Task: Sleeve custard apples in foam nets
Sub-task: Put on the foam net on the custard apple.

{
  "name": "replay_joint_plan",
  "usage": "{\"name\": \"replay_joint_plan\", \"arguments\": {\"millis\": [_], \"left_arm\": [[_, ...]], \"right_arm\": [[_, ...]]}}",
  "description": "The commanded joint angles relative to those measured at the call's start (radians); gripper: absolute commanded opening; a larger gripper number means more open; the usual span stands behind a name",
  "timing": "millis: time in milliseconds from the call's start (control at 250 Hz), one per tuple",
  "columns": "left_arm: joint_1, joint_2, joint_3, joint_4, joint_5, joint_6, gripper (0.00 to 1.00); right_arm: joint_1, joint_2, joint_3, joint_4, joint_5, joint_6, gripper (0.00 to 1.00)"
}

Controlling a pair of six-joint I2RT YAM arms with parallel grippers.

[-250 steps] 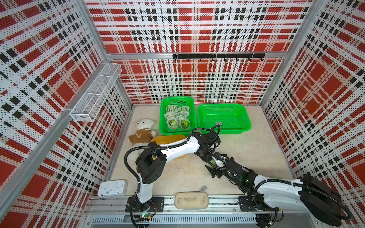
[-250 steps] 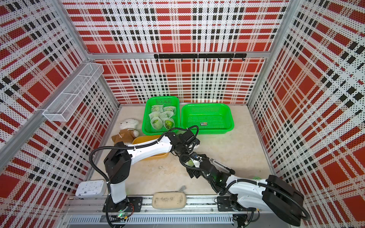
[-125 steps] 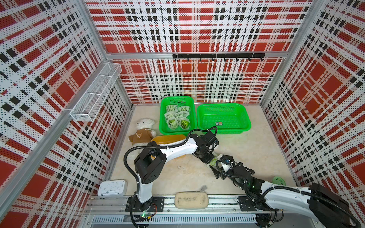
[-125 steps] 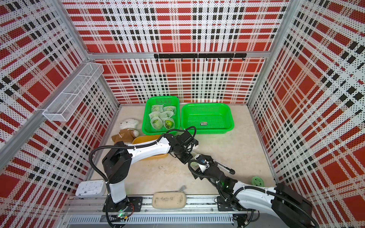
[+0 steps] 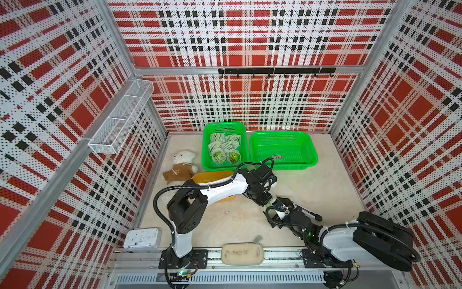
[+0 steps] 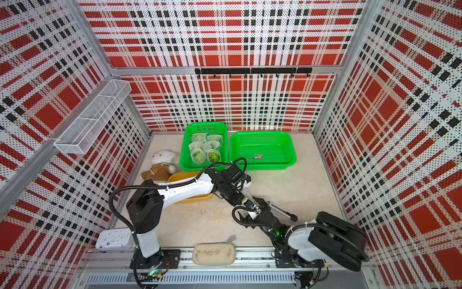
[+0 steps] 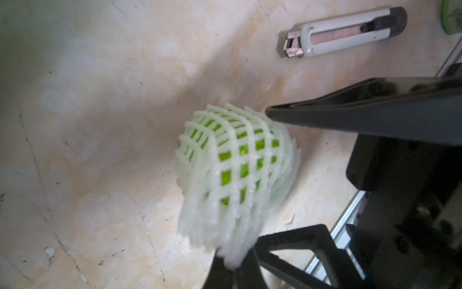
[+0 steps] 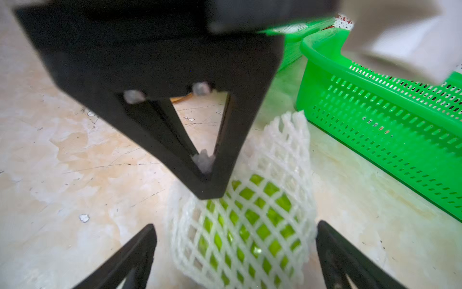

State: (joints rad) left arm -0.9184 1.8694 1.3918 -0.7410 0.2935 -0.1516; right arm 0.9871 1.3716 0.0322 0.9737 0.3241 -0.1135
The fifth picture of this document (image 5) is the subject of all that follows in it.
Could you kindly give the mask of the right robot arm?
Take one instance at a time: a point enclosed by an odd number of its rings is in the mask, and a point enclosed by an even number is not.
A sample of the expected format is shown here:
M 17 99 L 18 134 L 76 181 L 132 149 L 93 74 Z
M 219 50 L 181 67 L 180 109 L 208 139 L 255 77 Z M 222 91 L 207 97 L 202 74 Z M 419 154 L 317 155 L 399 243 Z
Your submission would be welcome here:
M 323 226 L 322 217 L 289 198 L 272 197 L 263 205 L 272 227 L 287 228 L 303 241 L 302 257 L 312 264 L 384 264 L 402 272 L 421 261 L 414 234 L 404 226 L 363 211 L 350 222 Z

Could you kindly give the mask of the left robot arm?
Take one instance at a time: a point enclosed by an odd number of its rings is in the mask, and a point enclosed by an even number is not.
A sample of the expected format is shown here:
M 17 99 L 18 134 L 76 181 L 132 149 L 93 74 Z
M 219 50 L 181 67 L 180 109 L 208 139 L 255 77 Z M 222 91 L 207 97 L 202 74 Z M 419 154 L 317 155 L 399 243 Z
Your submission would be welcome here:
M 152 205 L 156 215 L 167 224 L 172 242 L 162 252 L 159 268 L 183 269 L 193 261 L 199 269 L 200 263 L 193 254 L 192 234 L 206 209 L 236 195 L 243 195 L 262 208 L 273 203 L 270 190 L 277 183 L 273 167 L 272 157 L 260 163 L 244 162 L 231 177 L 203 184 L 189 180 L 160 190 Z

